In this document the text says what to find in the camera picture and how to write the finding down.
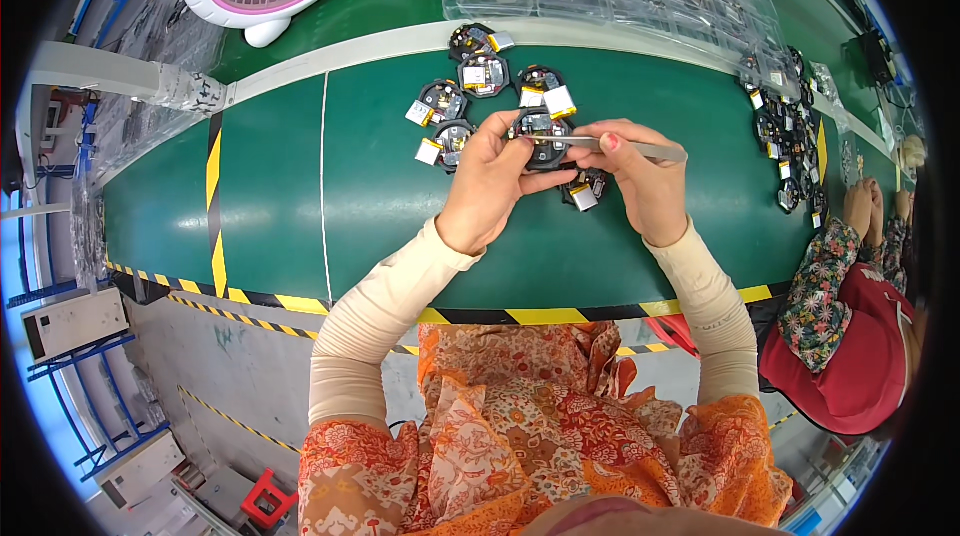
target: patterned clothing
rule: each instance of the patterned clothing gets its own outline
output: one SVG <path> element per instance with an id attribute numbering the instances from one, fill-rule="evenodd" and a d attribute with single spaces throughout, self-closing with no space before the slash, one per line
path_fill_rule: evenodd
<path id="1" fill-rule="evenodd" d="M 617 360 L 613 322 L 419 327 L 427 415 L 394 439 L 316 422 L 299 474 L 302 534 L 509 534 L 554 503 L 625 494 L 776 525 L 792 481 L 751 396 L 683 410 Z"/>
<path id="2" fill-rule="evenodd" d="M 851 265 L 869 263 L 901 294 L 906 292 L 901 255 L 907 238 L 906 220 L 899 216 L 890 220 L 879 247 L 861 243 L 857 231 L 836 217 L 814 236 L 777 322 L 787 346 L 811 372 L 818 374 L 827 366 L 850 324 L 851 309 L 837 295 Z"/>

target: beige arm sleeve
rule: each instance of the beige arm sleeve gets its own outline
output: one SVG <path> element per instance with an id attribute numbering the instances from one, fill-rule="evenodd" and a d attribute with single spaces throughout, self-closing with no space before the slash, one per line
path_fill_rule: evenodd
<path id="1" fill-rule="evenodd" d="M 430 218 L 413 240 L 343 295 L 310 357 L 310 424 L 334 415 L 385 421 L 380 364 L 426 305 L 482 256 L 450 249 Z"/>
<path id="2" fill-rule="evenodd" d="M 757 337 L 747 307 L 714 256 L 687 219 L 686 233 L 675 244 L 650 253 L 677 292 L 679 307 L 700 351 L 699 404 L 729 395 L 758 396 Z"/>

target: fingernail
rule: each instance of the fingernail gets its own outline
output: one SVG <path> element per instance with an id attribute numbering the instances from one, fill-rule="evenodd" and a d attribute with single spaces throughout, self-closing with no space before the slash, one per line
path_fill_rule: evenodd
<path id="1" fill-rule="evenodd" d="M 600 143 L 610 150 L 615 151 L 617 146 L 620 145 L 620 138 L 618 138 L 616 134 L 604 132 L 604 134 L 600 136 Z"/>

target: orange floral dress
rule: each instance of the orange floral dress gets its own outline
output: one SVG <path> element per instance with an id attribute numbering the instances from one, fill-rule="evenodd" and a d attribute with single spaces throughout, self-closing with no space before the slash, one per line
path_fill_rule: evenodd
<path id="1" fill-rule="evenodd" d="M 426 419 L 396 438 L 316 422 L 299 471 L 300 532 L 510 534 L 555 502 L 625 494 L 774 526 L 791 479 L 752 396 L 683 410 L 618 360 L 613 322 L 419 327 Z"/>

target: hand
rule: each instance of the hand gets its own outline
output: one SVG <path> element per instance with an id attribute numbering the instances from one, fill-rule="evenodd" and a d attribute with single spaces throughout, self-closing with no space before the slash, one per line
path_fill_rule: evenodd
<path id="1" fill-rule="evenodd" d="M 681 145 L 629 119 L 598 121 L 577 128 L 574 134 L 600 138 L 603 153 L 581 158 L 577 164 L 613 173 L 634 230 L 657 248 L 670 246 L 684 237 L 687 233 L 684 199 L 687 164 L 669 160 L 654 163 L 628 140 L 677 148 L 682 148 Z"/>
<path id="2" fill-rule="evenodd" d="M 868 184 L 860 180 L 849 187 L 843 201 L 843 222 L 856 230 L 861 242 L 867 230 L 870 230 L 873 209 L 874 201 Z"/>
<path id="3" fill-rule="evenodd" d="M 909 220 L 910 215 L 913 212 L 913 193 L 908 192 L 906 188 L 903 188 L 896 193 L 894 202 L 896 205 L 896 215 Z"/>
<path id="4" fill-rule="evenodd" d="M 883 244 L 883 192 L 881 185 L 874 178 L 867 178 L 863 181 L 870 187 L 870 229 L 867 230 L 867 236 L 864 238 L 871 246 L 878 247 Z"/>
<path id="5" fill-rule="evenodd" d="M 524 165 L 534 153 L 528 139 L 503 141 L 519 110 L 502 110 L 486 118 L 469 140 L 460 157 L 450 194 L 437 216 L 439 238 L 451 249 L 476 255 L 496 240 L 514 205 L 524 194 L 540 192 L 577 177 L 575 169 L 524 175 Z M 589 153 L 574 147 L 567 158 Z"/>

